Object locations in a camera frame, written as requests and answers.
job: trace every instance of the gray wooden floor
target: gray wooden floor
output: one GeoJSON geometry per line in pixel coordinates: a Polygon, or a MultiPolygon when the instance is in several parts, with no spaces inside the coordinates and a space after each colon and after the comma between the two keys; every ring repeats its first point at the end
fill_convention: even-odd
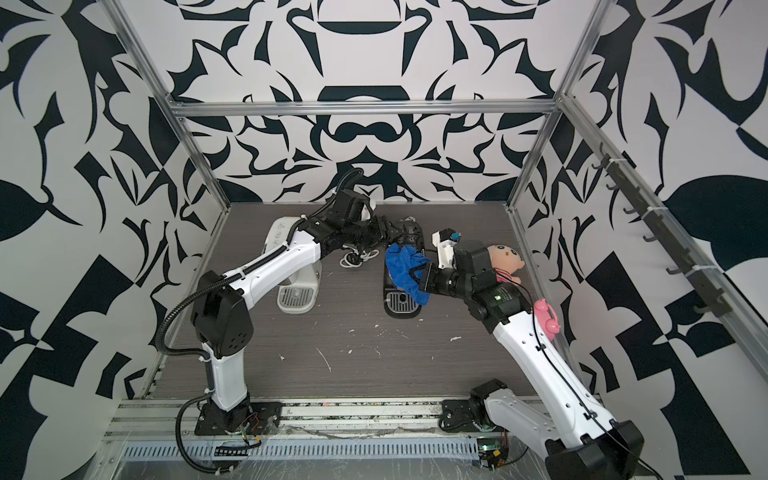
{"type": "MultiPolygon", "coordinates": [[[[276,218],[315,209],[234,205],[208,269],[222,273],[252,260],[276,218]]],[[[453,228],[465,239],[518,245],[500,203],[387,204],[376,213],[393,220],[414,216],[428,243],[432,232],[453,228]]],[[[351,270],[339,266],[341,256],[334,252],[323,259],[320,292],[310,312],[280,312],[276,289],[250,311],[255,334],[245,352],[245,377],[252,396],[465,396],[494,377],[519,395],[535,394],[512,357],[461,300],[433,295],[419,317],[390,318],[382,306],[383,251],[351,270]]],[[[532,291],[527,269],[515,275],[532,291]]],[[[174,346],[199,346],[191,324],[181,327],[174,346]]],[[[187,398],[204,387],[204,368],[196,358],[171,357],[153,397],[187,398]]]]}

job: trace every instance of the stuffed toy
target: stuffed toy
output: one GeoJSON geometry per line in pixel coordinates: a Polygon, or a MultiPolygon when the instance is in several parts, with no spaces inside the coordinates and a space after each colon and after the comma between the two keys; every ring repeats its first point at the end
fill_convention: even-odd
{"type": "Polygon", "coordinates": [[[520,283],[520,278],[512,274],[525,266],[516,250],[506,245],[491,245],[488,247],[491,265],[496,270],[498,281],[520,283]]]}

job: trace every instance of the blue towel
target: blue towel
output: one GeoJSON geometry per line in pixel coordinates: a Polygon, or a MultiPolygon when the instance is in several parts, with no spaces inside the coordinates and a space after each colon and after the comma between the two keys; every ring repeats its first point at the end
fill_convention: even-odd
{"type": "MultiPolygon", "coordinates": [[[[393,243],[386,249],[385,258],[389,276],[392,277],[395,286],[405,290],[419,305],[426,305],[429,301],[429,294],[419,290],[419,284],[411,278],[409,272],[414,266],[428,263],[429,258],[418,253],[410,245],[405,245],[401,249],[397,243],[393,243]]],[[[420,279],[422,273],[423,270],[417,270],[414,275],[420,279]]]]}

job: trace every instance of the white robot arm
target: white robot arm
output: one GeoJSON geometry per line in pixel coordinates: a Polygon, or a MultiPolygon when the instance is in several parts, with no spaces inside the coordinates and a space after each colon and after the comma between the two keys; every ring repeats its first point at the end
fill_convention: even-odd
{"type": "MultiPolygon", "coordinates": [[[[304,217],[282,245],[223,276],[203,275],[192,319],[203,349],[195,352],[207,366],[207,415],[213,415],[221,429],[236,431],[249,413],[243,378],[243,352],[253,335],[248,310],[291,274],[330,251],[347,245],[363,251],[402,234],[371,210],[363,195],[341,190],[327,214],[304,217]]],[[[631,422],[617,422],[583,387],[535,319],[533,299],[525,299],[510,283],[497,282],[488,251],[479,242],[459,244],[452,230],[435,235],[445,252],[439,263],[427,264],[419,288],[464,300],[472,316],[522,368],[551,416],[527,406],[493,380],[472,390],[475,423],[498,425],[518,437],[546,459],[552,480],[633,475],[642,435],[631,422]]],[[[179,352],[162,339],[155,344],[161,352],[179,352]]]]}

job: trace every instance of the pink toy phone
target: pink toy phone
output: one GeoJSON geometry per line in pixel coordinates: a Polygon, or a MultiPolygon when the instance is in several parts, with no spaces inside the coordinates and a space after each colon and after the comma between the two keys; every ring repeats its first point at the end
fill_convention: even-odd
{"type": "Polygon", "coordinates": [[[554,340],[554,336],[560,332],[560,323],[558,323],[558,314],[554,312],[552,306],[543,298],[536,300],[533,305],[533,313],[549,341],[554,340]]]}

